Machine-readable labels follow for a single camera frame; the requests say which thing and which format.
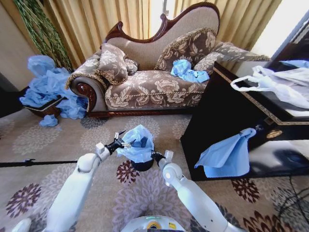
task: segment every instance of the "blue cloth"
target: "blue cloth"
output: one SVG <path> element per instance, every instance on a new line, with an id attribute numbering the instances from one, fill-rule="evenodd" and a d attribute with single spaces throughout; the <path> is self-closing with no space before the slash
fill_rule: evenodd
<path id="1" fill-rule="evenodd" d="M 29 105 L 33 107 L 40 108 L 51 100 L 57 99 L 57 95 L 55 94 L 41 94 L 33 89 L 29 88 L 26 90 L 26 94 L 24 97 L 20 97 L 19 100 L 23 105 Z"/>
<path id="2" fill-rule="evenodd" d="M 122 138 L 126 143 L 132 144 L 131 148 L 118 148 L 118 156 L 126 156 L 135 163 L 144 163 L 152 160 L 151 153 L 154 150 L 153 135 L 143 125 L 129 130 Z"/>
<path id="3" fill-rule="evenodd" d="M 202 152 L 195 168 L 203 166 L 209 178 L 245 175 L 250 169 L 248 139 L 255 134 L 255 129 L 247 128 L 211 145 Z"/>
<path id="4" fill-rule="evenodd" d="M 45 115 L 44 119 L 40 122 L 42 127 L 54 127 L 58 124 L 58 120 L 55 115 Z"/>
<path id="5" fill-rule="evenodd" d="M 30 81 L 24 97 L 19 98 L 23 105 L 40 108 L 60 95 L 67 98 L 57 105 L 57 108 L 61 109 L 62 117 L 77 119 L 85 116 L 87 99 L 75 95 L 70 89 L 65 89 L 70 75 L 65 68 L 56 68 L 53 59 L 39 55 L 29 57 L 28 69 L 33 72 L 35 78 Z"/>
<path id="6" fill-rule="evenodd" d="M 204 82 L 209 79 L 205 71 L 193 71 L 191 63 L 186 59 L 179 59 L 173 62 L 173 68 L 170 74 L 179 76 L 182 80 L 190 82 Z"/>
<path id="7" fill-rule="evenodd" d="M 298 68 L 309 68 L 309 61 L 307 60 L 302 60 L 302 59 L 281 60 L 280 62 L 286 65 L 295 66 Z"/>

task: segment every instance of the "floor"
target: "floor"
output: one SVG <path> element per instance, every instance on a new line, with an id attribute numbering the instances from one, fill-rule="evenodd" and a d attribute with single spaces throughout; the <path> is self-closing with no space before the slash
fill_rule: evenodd
<path id="1" fill-rule="evenodd" d="M 95 144 L 112 141 L 115 131 L 138 124 L 154 135 L 155 149 L 174 151 L 173 161 L 190 178 L 180 137 L 190 116 L 129 116 L 109 120 L 60 118 L 54 128 L 41 128 L 40 118 L 27 109 L 0 118 L 0 161 L 77 160 L 93 152 Z M 11 231 L 21 219 L 32 219 L 31 231 L 46 225 L 46 212 L 75 164 L 0 169 L 0 232 Z M 232 224 L 251 232 L 309 231 L 308 176 L 197 182 Z M 135 171 L 116 153 L 100 165 L 93 186 L 71 232 L 118 232 L 132 218 L 164 215 L 187 231 L 204 232 L 177 197 L 164 184 L 156 164 Z"/>

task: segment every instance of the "woven basket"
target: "woven basket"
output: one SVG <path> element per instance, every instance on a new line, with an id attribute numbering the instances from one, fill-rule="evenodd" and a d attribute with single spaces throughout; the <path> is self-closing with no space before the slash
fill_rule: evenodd
<path id="1" fill-rule="evenodd" d="M 58 99 L 52 100 L 40 108 L 32 106 L 24 106 L 37 116 L 45 117 L 46 115 L 55 115 L 57 117 L 60 114 L 60 109 L 56 107 L 64 98 L 58 97 Z"/>

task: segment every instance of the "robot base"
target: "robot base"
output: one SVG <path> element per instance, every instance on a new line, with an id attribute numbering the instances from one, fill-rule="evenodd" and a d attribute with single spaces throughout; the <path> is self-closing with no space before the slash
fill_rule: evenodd
<path id="1" fill-rule="evenodd" d="M 154 231 L 185 231 L 185 229 L 174 219 L 156 215 L 132 219 L 121 232 L 141 232 L 147 231 L 147 229 L 153 229 Z"/>

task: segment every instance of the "floral upholstery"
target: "floral upholstery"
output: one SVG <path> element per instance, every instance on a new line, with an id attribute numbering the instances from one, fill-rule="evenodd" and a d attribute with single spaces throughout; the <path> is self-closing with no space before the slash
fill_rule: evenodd
<path id="1" fill-rule="evenodd" d="M 188 107 L 199 102 L 207 82 L 184 81 L 167 71 L 137 71 L 105 93 L 108 108 Z"/>
<path id="2" fill-rule="evenodd" d="M 139 64 L 136 61 L 126 58 L 125 64 L 128 75 L 133 75 L 137 72 Z"/>
<path id="3" fill-rule="evenodd" d="M 98 63 L 101 57 L 101 50 L 97 51 L 95 54 L 93 54 L 91 57 L 89 57 L 78 69 L 76 69 L 70 77 L 67 79 L 65 88 L 69 89 L 71 82 L 79 76 L 88 77 L 91 79 L 95 79 L 99 81 L 103 87 L 107 88 L 107 81 L 103 79 L 101 76 L 95 73 L 95 71 L 98 68 Z"/>
<path id="4" fill-rule="evenodd" d="M 240 49 L 232 43 L 219 42 L 193 69 L 211 74 L 215 61 L 269 61 L 269 58 Z"/>
<path id="5" fill-rule="evenodd" d="M 101 58 L 96 74 L 105 78 L 112 85 L 120 85 L 127 80 L 125 53 L 118 47 L 108 43 L 101 46 Z"/>
<path id="6" fill-rule="evenodd" d="M 209 28 L 196 29 L 167 45 L 155 65 L 155 70 L 171 71 L 173 62 L 186 59 L 192 67 L 214 47 L 215 33 Z"/>

